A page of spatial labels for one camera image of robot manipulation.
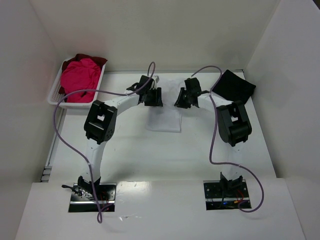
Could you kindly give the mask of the white t shirt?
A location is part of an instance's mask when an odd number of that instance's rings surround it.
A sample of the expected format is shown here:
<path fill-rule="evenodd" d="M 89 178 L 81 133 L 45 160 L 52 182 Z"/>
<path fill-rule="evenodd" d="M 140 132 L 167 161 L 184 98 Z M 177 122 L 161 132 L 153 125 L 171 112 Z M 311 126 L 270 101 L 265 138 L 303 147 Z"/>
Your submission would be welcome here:
<path fill-rule="evenodd" d="M 145 129 L 152 132 L 180 133 L 182 129 L 182 109 L 175 107 L 180 89 L 184 86 L 183 78 L 159 78 L 162 107 L 150 107 Z"/>

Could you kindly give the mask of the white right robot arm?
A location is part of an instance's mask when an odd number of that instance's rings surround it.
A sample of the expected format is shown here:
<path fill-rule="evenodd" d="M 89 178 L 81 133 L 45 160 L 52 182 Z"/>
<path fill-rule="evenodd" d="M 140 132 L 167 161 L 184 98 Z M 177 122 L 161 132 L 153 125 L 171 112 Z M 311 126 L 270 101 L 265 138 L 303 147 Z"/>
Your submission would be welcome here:
<path fill-rule="evenodd" d="M 214 114 L 214 129 L 209 149 L 209 162 L 215 166 L 227 166 L 220 173 L 220 189 L 224 195 L 237 191 L 243 182 L 240 173 L 231 175 L 230 171 L 238 168 L 245 170 L 241 165 L 242 147 L 252 133 L 252 126 L 242 101 L 234 101 L 229 104 L 217 103 L 208 90 L 202 90 L 197 78 L 188 78 L 185 86 L 180 88 L 175 107 L 189 109 L 192 106 L 210 111 Z M 233 152 L 230 160 L 216 162 L 213 160 L 213 149 L 217 134 L 221 140 L 228 144 Z"/>

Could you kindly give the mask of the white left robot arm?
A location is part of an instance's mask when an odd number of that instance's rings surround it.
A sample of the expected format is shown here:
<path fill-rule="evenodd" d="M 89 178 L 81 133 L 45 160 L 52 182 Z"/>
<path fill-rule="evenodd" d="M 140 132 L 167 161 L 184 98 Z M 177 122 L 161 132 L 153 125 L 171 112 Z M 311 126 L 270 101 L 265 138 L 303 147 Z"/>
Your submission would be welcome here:
<path fill-rule="evenodd" d="M 117 116 L 142 103 L 147 107 L 162 107 L 162 89 L 157 86 L 159 80 L 157 75 L 152 78 L 143 75 L 139 82 L 126 89 L 123 96 L 107 101 L 96 100 L 91 105 L 84 123 L 88 168 L 77 180 L 78 187 L 90 197 L 99 193 L 103 152 L 115 133 Z"/>

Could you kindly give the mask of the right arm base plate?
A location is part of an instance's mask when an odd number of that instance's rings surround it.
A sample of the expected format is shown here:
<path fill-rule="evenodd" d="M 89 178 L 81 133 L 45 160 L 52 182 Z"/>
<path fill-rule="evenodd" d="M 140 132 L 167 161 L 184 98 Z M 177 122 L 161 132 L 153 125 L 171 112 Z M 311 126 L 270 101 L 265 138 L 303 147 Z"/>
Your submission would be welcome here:
<path fill-rule="evenodd" d="M 203 182 L 205 206 L 207 211 L 213 210 L 236 210 L 239 205 L 242 209 L 251 209 L 251 202 L 247 183 L 235 190 L 223 193 L 222 187 L 218 180 Z"/>

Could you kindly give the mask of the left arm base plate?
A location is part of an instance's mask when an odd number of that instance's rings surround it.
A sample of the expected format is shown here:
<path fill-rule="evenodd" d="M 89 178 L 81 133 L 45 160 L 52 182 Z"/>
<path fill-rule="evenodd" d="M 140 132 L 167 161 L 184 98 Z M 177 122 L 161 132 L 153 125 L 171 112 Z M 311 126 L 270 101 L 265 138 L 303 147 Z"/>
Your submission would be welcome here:
<path fill-rule="evenodd" d="M 69 201 L 69 213 L 97 213 L 98 207 L 93 195 L 90 195 L 84 190 L 80 190 L 76 183 L 73 184 L 71 189 L 71 196 Z M 115 211 L 116 199 L 115 183 L 102 183 L 99 186 L 97 193 L 98 203 L 103 212 Z"/>

